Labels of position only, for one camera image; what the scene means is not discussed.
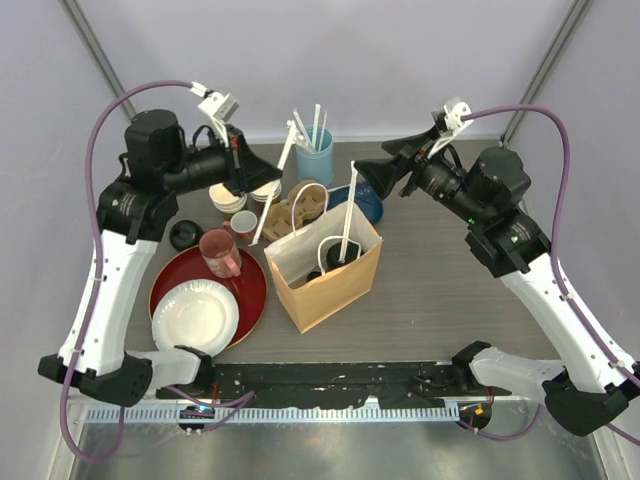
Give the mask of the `white straw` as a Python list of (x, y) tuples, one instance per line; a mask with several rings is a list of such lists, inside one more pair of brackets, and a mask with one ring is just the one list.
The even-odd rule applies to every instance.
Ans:
[[(287, 121), (287, 126), (288, 126), (288, 133), (287, 133), (287, 136), (286, 136), (286, 139), (285, 139), (285, 142), (284, 142), (284, 145), (283, 145), (283, 149), (282, 149), (282, 152), (280, 154), (278, 163), (276, 165), (276, 167), (280, 171), (280, 173), (284, 172), (285, 165), (286, 165), (290, 150), (291, 150), (292, 146), (294, 145), (295, 139), (296, 139), (296, 136), (297, 136), (297, 127), (296, 127), (295, 121), (294, 120), (288, 120)], [(263, 211), (262, 211), (262, 214), (260, 216), (260, 220), (258, 222), (255, 234), (253, 236), (253, 239), (252, 239), (252, 242), (251, 242), (251, 246), (256, 246), (258, 244), (258, 242), (259, 242), (259, 239), (260, 239), (260, 236), (261, 236), (261, 233), (262, 233), (262, 229), (263, 229), (264, 224), (266, 222), (268, 211), (269, 211), (269, 209), (271, 207), (271, 204), (273, 202), (273, 198), (275, 196), (276, 187), (272, 183), (269, 183), (269, 185), (270, 185), (269, 195), (268, 195), (268, 197), (266, 199), (266, 202), (265, 202), (265, 205), (263, 207)]]
[(344, 218), (344, 224), (343, 224), (341, 247), (340, 247), (340, 252), (338, 257), (338, 260), (341, 264), (346, 262), (353, 207), (355, 203), (355, 195), (356, 195), (356, 188), (357, 188), (357, 177), (358, 177), (358, 172), (355, 168), (355, 162), (352, 161), (351, 162), (351, 179), (349, 184), (348, 197), (346, 201), (346, 212), (345, 212), (345, 218)]

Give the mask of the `brown paper bag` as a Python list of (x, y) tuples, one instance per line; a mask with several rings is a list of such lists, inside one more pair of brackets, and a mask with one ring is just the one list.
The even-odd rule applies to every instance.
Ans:
[[(358, 242), (362, 255), (341, 268), (328, 270), (326, 253), (342, 240), (346, 204), (326, 210), (312, 223), (264, 249), (277, 296), (302, 333), (368, 293), (374, 282), (382, 237), (358, 206), (353, 207), (349, 240)], [(325, 275), (307, 283), (314, 270)]]

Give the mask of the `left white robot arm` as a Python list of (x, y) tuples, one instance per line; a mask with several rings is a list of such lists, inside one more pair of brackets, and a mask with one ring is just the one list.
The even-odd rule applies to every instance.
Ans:
[(171, 111), (148, 110), (133, 118), (121, 161), (128, 173), (89, 197), (98, 236), (92, 265), (67, 339), (58, 352), (40, 359), (40, 376), (121, 407), (173, 385), (193, 399), (211, 391), (212, 360), (202, 349), (128, 353), (124, 341), (140, 282), (178, 211), (178, 196), (216, 184), (248, 193), (282, 176), (251, 151), (240, 129), (228, 126), (227, 134), (227, 142), (197, 148), (187, 145)]

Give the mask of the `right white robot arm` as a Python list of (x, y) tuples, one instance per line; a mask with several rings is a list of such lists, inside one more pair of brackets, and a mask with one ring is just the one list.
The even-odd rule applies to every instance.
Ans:
[(465, 395), (502, 389), (546, 407), (568, 432), (584, 437), (614, 420), (639, 395), (638, 386), (609, 360), (590, 333), (603, 336), (594, 315), (571, 292), (551, 259), (551, 242), (519, 206), (531, 185), (518, 154), (492, 146), (465, 169), (455, 149), (439, 143), (436, 129), (390, 140), (388, 160), (360, 160), (355, 170), (380, 198), (401, 179), (400, 194), (421, 190), (467, 224), (472, 255), (531, 313), (556, 349), (557, 361), (531, 360), (475, 341), (452, 359), (451, 380)]

